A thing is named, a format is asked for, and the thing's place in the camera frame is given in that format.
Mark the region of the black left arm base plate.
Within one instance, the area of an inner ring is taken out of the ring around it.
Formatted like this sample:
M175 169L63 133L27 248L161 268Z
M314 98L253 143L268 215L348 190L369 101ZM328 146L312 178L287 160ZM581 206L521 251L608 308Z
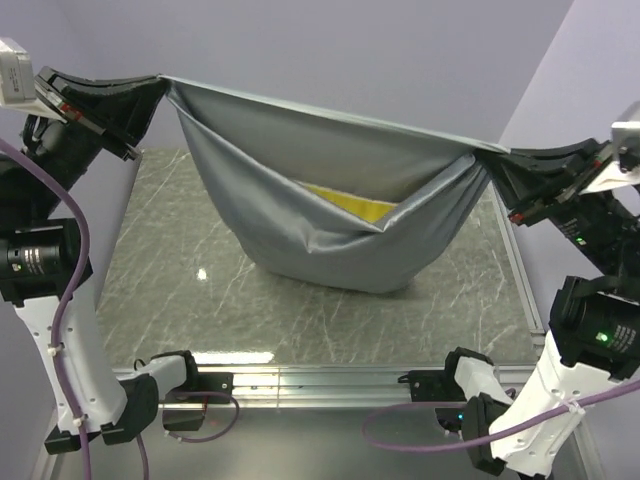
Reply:
M199 373L184 385L171 390L166 403L230 404L234 386L231 372Z

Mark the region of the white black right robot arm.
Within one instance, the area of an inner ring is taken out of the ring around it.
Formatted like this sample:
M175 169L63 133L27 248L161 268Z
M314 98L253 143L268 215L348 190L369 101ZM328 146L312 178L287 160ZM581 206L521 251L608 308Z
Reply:
M474 156L513 224L551 222L598 270L592 280L567 277L557 291L542 352L516 397L492 362L470 350L451 352L440 376L446 396L466 399L461 430L473 466L543 479L588 398L623 385L639 367L639 218L613 193L635 184L639 153L590 139Z

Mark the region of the cream quilted pillow yellow edge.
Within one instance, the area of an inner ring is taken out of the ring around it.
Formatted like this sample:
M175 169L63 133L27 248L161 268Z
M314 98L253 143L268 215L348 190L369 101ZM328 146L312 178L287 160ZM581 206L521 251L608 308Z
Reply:
M380 221L397 206L396 203L365 198L310 183L300 182L300 185L320 198L369 223Z

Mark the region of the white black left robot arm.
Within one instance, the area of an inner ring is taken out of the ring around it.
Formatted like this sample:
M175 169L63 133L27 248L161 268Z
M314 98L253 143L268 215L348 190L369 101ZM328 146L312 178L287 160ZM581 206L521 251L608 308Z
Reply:
M195 399L188 351L117 373L99 336L86 218L70 191L102 152L140 157L168 88L157 75L88 80L51 68L1 71L1 104L27 116L22 148L1 153L1 297L31 334L57 403L44 445L52 455L133 441L169 393Z

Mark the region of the grey pillowcase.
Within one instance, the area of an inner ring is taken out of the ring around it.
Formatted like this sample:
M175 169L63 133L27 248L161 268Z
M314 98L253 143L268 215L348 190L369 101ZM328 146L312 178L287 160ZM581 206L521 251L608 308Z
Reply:
M194 164L226 226L266 270L367 293L403 288L459 232L503 147L170 78ZM396 203L366 222L300 182Z

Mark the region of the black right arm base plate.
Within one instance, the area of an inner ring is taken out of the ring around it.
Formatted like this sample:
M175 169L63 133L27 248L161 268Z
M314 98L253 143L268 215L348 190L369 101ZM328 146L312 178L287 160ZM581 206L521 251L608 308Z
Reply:
M411 370L398 377L409 387L412 402L465 402L462 389L443 370Z

